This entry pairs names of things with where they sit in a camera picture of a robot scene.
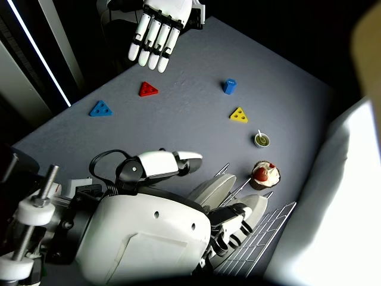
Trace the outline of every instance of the dish rack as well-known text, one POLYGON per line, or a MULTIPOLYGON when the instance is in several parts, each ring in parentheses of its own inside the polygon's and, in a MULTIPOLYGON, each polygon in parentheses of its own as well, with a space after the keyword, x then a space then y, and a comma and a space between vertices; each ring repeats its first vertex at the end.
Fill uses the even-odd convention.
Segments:
MULTIPOLYGON (((228 167, 229 163, 216 176, 224 174, 228 167)), ((220 207, 226 206, 230 201, 234 200, 249 181, 250 179, 246 180, 241 186, 232 191, 220 204, 220 207)), ((272 195, 273 192, 269 192, 264 196, 270 198, 272 195)), ((285 224, 295 206, 296 202, 293 201, 281 208, 266 213, 260 223, 253 229, 252 234, 214 272, 221 275, 250 276, 255 265, 257 265, 277 233, 285 224)))

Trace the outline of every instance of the cupcake wrapper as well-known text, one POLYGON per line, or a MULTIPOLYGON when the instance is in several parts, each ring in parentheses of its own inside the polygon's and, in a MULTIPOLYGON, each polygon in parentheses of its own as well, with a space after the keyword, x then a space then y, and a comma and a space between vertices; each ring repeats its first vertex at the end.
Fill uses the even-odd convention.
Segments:
MULTIPOLYGON (((258 161, 258 162, 256 162, 256 164, 254 165, 254 168, 252 168, 252 169, 254 170, 256 168, 256 166, 259 163, 262 163, 262 162, 269 163, 269 161, 258 161)), ((272 187, 276 186, 277 184, 279 184, 279 182, 276 183, 275 185, 272 185, 272 186, 264 186, 264 185, 258 184, 254 179, 251 178, 249 183, 250 183, 250 186, 252 186, 253 189, 256 189, 257 191, 262 191, 263 189, 272 188, 272 187)))

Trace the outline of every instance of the green food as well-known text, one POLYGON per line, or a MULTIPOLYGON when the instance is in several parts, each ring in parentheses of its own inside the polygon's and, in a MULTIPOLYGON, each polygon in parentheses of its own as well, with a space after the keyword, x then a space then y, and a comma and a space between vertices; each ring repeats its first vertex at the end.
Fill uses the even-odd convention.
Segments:
POLYGON ((262 137, 257 136, 255 140, 261 146, 268 146, 268 140, 265 136, 262 136, 262 137))

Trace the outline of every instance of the triangular block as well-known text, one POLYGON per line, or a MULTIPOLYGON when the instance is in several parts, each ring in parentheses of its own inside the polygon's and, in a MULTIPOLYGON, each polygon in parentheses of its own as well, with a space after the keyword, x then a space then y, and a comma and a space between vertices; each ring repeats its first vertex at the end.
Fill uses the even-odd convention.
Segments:
POLYGON ((93 110, 90 112, 90 116, 110 116, 113 112, 108 108, 103 100, 99 100, 93 110))
POLYGON ((230 119, 242 123, 249 122, 248 117, 246 116, 245 112, 243 112, 243 109, 241 107, 238 107, 236 111, 234 111, 233 114, 230 115, 230 119))
POLYGON ((139 95, 141 97, 146 97, 147 95, 153 95, 158 94, 159 90, 152 85, 150 85, 148 82, 142 83, 142 87, 140 88, 139 95))

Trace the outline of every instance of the white frosting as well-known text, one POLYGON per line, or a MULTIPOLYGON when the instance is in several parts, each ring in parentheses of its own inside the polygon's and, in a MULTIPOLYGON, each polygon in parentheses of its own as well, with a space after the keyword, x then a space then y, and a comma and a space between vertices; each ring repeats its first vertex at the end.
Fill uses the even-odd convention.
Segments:
POLYGON ((255 171, 257 171, 259 168, 265 168, 266 175, 267 175, 267 181, 261 182, 261 181, 254 179, 254 181, 257 184, 270 187, 270 186, 273 186, 279 182, 279 180, 280 180, 279 171, 276 167, 271 168, 269 162, 258 163, 258 165, 254 168, 252 173, 255 174, 255 171))

